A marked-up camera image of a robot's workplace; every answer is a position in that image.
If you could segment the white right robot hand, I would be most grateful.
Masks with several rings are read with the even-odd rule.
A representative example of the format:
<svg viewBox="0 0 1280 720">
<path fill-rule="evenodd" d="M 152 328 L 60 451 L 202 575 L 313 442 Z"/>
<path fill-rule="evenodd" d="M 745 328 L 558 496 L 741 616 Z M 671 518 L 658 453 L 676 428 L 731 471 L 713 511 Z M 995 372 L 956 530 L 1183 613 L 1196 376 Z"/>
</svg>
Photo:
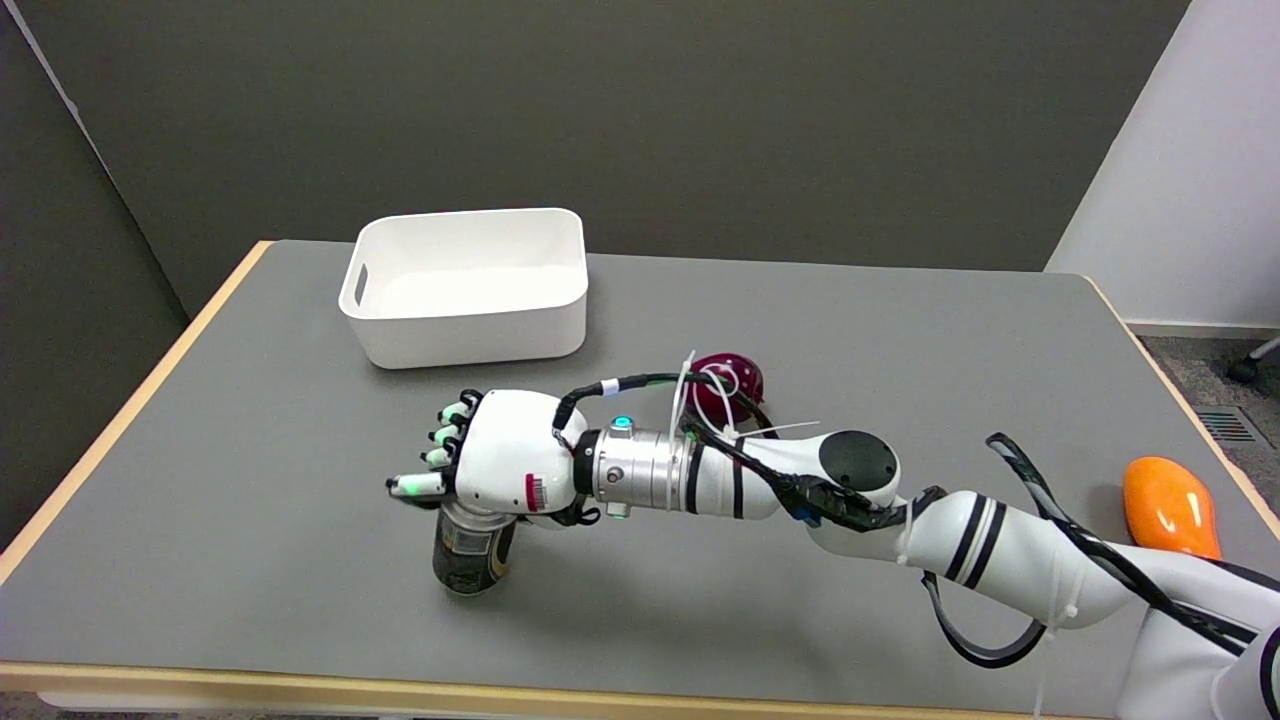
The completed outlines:
<svg viewBox="0 0 1280 720">
<path fill-rule="evenodd" d="M 573 479 L 588 419 L 573 410 L 556 429 L 559 404 L 527 389 L 466 389 L 428 436 L 431 446 L 420 456 L 426 470 L 388 478 L 388 495 L 475 532 L 518 521 L 548 529 L 595 524 L 599 509 L 585 506 L 591 489 Z"/>
</svg>

